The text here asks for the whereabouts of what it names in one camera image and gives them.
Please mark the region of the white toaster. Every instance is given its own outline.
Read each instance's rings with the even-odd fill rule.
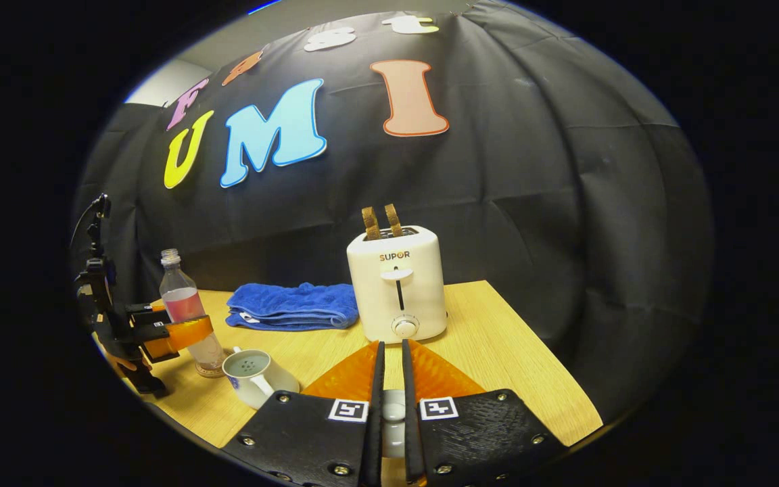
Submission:
[[[381,229],[347,246],[347,263],[365,337],[372,342],[423,340],[446,329],[443,268],[438,237],[420,226],[402,227],[401,237]]]

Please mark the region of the cup handle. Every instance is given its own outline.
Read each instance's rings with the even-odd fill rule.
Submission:
[[[266,378],[263,377],[263,374],[256,375],[250,380],[251,382],[254,382],[254,385],[257,385],[257,387],[263,391],[263,394],[266,394],[266,397],[270,398],[273,394],[275,394],[275,389],[269,385],[269,382],[266,382]]]

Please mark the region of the white cup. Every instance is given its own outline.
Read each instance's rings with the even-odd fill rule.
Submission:
[[[293,374],[281,368],[266,352],[242,350],[238,346],[233,351],[234,354],[225,358],[222,370],[236,395],[248,406],[260,409],[275,391],[300,391],[300,383]]]

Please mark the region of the wooden table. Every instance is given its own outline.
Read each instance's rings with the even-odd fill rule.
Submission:
[[[450,284],[445,293],[449,312],[446,331],[421,340],[423,345],[460,368],[486,391],[516,391],[565,446],[603,425],[594,405],[572,376],[489,283]],[[225,318],[229,315],[226,302],[231,294],[200,291],[222,346],[268,352],[293,373],[303,388],[368,344],[359,321],[344,330],[302,332],[229,327]],[[251,419],[254,409],[236,398],[225,378],[206,379],[198,375],[187,349],[180,354],[182,357],[152,366],[152,373],[164,380],[171,394],[160,400],[149,394],[140,397],[154,402],[185,428],[220,448]],[[385,364],[384,388],[403,389],[401,344],[386,346]],[[131,383],[125,382],[133,391]],[[381,477],[387,487],[404,486],[404,459],[384,459]]]

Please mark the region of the folded towel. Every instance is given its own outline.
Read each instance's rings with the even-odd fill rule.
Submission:
[[[227,302],[230,326],[252,329],[346,329],[359,317],[350,284],[281,287],[245,284]]]

